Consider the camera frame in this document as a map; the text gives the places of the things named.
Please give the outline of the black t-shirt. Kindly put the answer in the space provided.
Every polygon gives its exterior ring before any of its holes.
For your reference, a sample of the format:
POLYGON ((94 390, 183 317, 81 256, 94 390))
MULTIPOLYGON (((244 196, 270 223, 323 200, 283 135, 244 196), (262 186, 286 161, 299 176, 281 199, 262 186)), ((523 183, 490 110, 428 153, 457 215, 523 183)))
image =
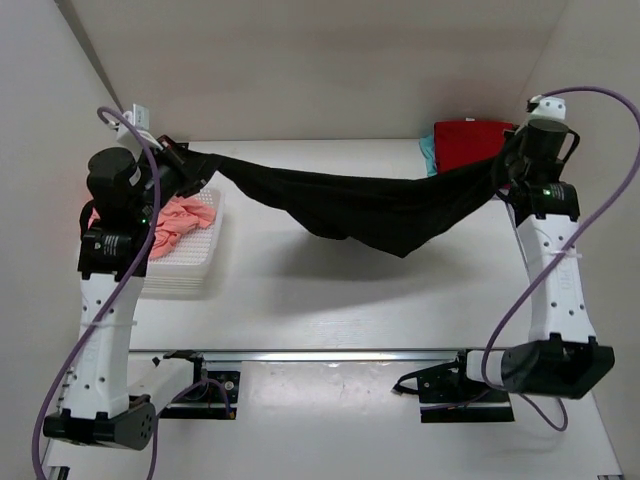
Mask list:
POLYGON ((352 238, 404 258, 486 204, 508 184, 509 139, 498 154, 434 177, 388 179, 272 168, 184 150, 206 163, 250 199, 287 212, 311 234, 352 238))

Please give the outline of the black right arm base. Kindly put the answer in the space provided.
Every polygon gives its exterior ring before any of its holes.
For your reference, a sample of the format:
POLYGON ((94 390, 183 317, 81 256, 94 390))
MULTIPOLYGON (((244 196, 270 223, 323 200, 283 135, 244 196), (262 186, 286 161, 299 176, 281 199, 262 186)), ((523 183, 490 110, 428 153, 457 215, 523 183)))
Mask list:
POLYGON ((418 398, 422 424, 514 422, 507 393, 466 376, 468 353, 461 350, 451 361, 402 375, 392 392, 418 398))

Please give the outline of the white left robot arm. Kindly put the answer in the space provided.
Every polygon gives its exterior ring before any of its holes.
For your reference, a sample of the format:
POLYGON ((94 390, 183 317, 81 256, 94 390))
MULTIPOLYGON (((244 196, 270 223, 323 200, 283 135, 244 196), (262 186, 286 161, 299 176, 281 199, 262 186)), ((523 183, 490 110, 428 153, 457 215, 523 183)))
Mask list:
POLYGON ((202 380, 202 357, 174 350, 153 361, 142 378, 128 380, 134 313, 152 247, 153 219, 176 196, 198 193, 216 164, 196 159, 163 135, 154 158, 110 147, 88 163, 92 199, 84 216, 78 271, 81 333, 58 378, 63 399, 43 412, 37 434, 74 445, 141 451, 154 435, 161 411, 202 380))

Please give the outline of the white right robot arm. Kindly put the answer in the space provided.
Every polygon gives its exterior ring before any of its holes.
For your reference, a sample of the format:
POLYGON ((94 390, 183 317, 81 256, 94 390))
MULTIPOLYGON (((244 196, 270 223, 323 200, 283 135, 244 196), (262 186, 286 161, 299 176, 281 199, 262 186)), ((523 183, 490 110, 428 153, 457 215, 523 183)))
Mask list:
POLYGON ((533 119, 501 153, 509 173, 511 207, 530 285, 526 342, 501 350, 497 332, 482 350, 462 350, 445 364, 401 377, 397 394, 415 395, 430 410, 454 409, 495 394, 577 400, 614 366, 611 347, 596 339, 586 310, 575 234, 580 209, 575 188, 560 179, 560 153, 574 132, 550 119, 533 119))

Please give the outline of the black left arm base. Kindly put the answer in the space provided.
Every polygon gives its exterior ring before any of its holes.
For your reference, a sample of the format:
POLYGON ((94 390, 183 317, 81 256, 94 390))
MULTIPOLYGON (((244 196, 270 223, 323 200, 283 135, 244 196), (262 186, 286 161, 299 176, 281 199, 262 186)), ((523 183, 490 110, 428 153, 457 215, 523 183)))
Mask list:
POLYGON ((160 418, 187 420, 235 420, 241 372, 216 366, 205 354, 194 350, 173 350, 154 357, 156 367, 180 367, 180 389, 163 409, 156 406, 160 418))

